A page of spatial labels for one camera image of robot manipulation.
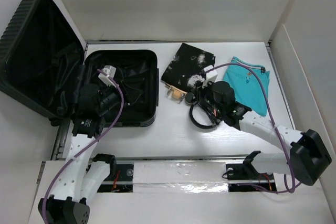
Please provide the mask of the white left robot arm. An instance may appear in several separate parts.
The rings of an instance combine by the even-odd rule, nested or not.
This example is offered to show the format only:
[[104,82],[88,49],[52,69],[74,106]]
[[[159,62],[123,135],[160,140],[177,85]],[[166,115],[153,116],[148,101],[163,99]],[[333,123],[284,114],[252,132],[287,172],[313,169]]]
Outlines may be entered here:
[[112,155],[100,154],[89,164],[98,141],[107,133],[104,115],[115,106],[119,107],[114,119],[117,121],[124,107],[118,84],[111,83],[103,89],[95,84],[81,88],[66,163],[38,205],[44,223],[87,223],[89,201],[104,179],[112,180],[117,175]]

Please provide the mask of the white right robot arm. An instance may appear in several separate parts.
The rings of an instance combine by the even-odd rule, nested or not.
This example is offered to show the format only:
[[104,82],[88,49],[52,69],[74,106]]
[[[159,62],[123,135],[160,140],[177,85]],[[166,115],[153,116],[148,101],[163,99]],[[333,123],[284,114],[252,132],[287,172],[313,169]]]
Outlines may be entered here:
[[235,99],[227,82],[200,84],[193,91],[194,105],[202,108],[215,128],[220,122],[252,134],[282,152],[253,151],[243,161],[243,174],[255,178],[262,173],[292,175],[304,185],[312,186],[331,164],[331,156],[320,135],[314,130],[301,132],[272,123]]

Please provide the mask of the black ribbed hard-shell suitcase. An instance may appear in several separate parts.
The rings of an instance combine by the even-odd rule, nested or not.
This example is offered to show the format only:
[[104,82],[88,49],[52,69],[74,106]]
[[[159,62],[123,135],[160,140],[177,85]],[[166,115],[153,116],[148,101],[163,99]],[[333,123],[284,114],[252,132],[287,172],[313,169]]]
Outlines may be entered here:
[[105,113],[106,124],[147,127],[159,101],[157,60],[146,49],[85,56],[53,0],[22,0],[1,37],[1,91],[58,126],[77,110],[80,89],[87,84],[103,88],[99,70],[113,66],[125,104]]

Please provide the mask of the black wired headphones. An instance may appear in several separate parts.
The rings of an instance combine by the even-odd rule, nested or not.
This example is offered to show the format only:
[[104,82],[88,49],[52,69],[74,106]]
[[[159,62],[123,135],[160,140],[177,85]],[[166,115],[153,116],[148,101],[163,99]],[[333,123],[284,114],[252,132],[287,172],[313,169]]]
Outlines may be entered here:
[[221,120],[217,117],[217,110],[211,107],[207,101],[199,101],[196,96],[187,102],[190,106],[188,116],[191,123],[204,131],[216,129]]

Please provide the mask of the clear perfume bottle wooden cap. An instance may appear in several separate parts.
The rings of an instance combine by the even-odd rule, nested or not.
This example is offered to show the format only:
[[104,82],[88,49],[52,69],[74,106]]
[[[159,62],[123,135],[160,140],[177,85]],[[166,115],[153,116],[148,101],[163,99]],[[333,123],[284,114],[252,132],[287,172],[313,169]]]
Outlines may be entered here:
[[182,91],[176,88],[175,86],[167,84],[167,83],[165,84],[165,87],[167,88],[166,96],[170,97],[171,99],[175,101],[178,101],[179,103],[181,103],[184,100],[187,94],[187,92]]

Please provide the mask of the black white patterned garment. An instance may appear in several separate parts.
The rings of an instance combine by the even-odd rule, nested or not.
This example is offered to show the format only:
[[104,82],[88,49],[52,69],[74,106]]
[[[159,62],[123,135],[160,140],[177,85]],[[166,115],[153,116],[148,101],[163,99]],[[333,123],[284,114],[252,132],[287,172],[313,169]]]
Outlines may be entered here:
[[214,54],[181,44],[173,60],[161,76],[161,80],[184,92],[190,92],[197,82],[203,82],[202,70],[215,64]]

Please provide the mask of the turquoise shorts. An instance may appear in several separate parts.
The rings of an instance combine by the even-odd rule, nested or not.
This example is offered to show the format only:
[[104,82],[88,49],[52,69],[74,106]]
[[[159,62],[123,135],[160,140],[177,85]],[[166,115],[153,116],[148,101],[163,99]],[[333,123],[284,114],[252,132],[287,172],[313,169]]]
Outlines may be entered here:
[[231,62],[242,65],[228,66],[223,77],[234,89],[236,101],[260,116],[266,116],[268,109],[264,96],[268,96],[270,72],[262,65],[252,65],[237,57],[233,57]]

